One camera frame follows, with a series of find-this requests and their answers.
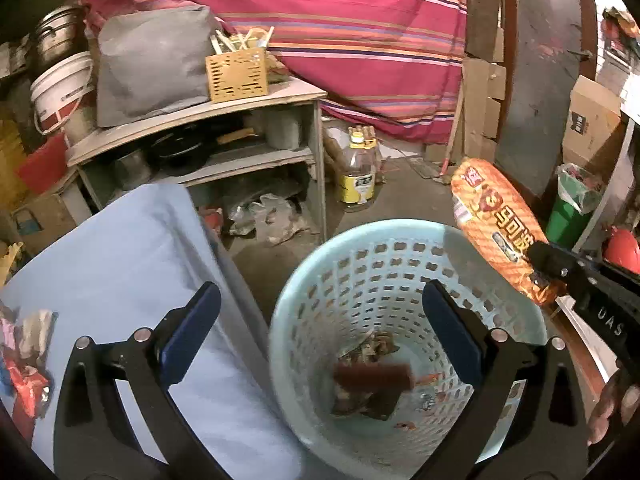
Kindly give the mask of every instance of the blue gripper pad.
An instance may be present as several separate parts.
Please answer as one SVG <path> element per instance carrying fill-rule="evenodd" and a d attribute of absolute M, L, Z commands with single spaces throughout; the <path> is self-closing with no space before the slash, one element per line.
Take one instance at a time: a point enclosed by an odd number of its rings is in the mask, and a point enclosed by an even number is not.
<path fill-rule="evenodd" d="M 424 285 L 422 309 L 460 380 L 477 388 L 483 380 L 482 351 L 460 317 L 466 312 L 459 312 L 460 307 L 437 280 Z"/>
<path fill-rule="evenodd" d="M 220 289 L 202 285 L 184 307 L 188 312 L 159 355 L 160 380 L 164 386 L 179 383 L 220 313 Z"/>

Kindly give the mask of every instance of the striped fabric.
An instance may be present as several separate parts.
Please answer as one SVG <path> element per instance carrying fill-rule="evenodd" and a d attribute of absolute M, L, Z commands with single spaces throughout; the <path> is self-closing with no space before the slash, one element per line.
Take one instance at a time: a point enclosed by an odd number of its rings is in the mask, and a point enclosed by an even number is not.
<path fill-rule="evenodd" d="M 404 140 L 446 142 L 456 108 L 466 0 L 84 0 L 114 14 L 191 1 L 229 30 L 275 27 L 271 51 L 327 90 L 328 113 Z"/>

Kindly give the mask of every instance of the wooden handle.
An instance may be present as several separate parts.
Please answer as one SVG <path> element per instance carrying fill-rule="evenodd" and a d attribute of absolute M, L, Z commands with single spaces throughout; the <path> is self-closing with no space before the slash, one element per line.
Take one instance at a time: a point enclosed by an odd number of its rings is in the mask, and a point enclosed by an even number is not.
<path fill-rule="evenodd" d="M 245 137 L 251 136 L 258 137 L 258 135 L 254 133 L 253 128 L 243 128 L 242 130 L 236 130 L 229 134 L 220 135 L 216 139 L 216 142 L 221 146 L 222 144 L 228 144 L 234 140 L 244 139 Z"/>

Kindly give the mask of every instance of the orange snack bag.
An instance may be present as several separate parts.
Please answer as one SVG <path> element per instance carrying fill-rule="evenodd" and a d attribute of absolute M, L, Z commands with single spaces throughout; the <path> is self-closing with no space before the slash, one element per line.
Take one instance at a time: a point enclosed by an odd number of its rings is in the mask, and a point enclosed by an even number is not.
<path fill-rule="evenodd" d="M 468 158 L 451 180 L 458 226 L 482 257 L 538 305 L 553 302 L 562 285 L 534 273 L 524 253 L 547 242 L 538 221 L 506 177 L 480 158 Z"/>

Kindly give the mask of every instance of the silver screw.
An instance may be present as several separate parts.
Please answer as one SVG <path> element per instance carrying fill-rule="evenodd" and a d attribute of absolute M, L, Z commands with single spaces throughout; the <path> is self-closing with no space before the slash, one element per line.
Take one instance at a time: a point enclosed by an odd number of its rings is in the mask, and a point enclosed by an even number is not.
<path fill-rule="evenodd" d="M 551 338 L 551 346 L 556 350 L 564 350 L 564 347 L 566 345 L 564 344 L 564 341 L 559 337 L 553 337 Z"/>
<path fill-rule="evenodd" d="M 151 337 L 151 330 L 148 328 L 139 328 L 133 334 L 133 339 L 139 343 L 143 343 Z"/>
<path fill-rule="evenodd" d="M 90 342 L 91 340 L 87 336 L 83 335 L 82 337 L 79 337 L 78 340 L 76 341 L 76 348 L 78 350 L 84 350 L 89 346 Z"/>
<path fill-rule="evenodd" d="M 504 343 L 509 338 L 509 335 L 503 329 L 496 328 L 495 330 L 491 330 L 491 337 L 498 343 Z"/>

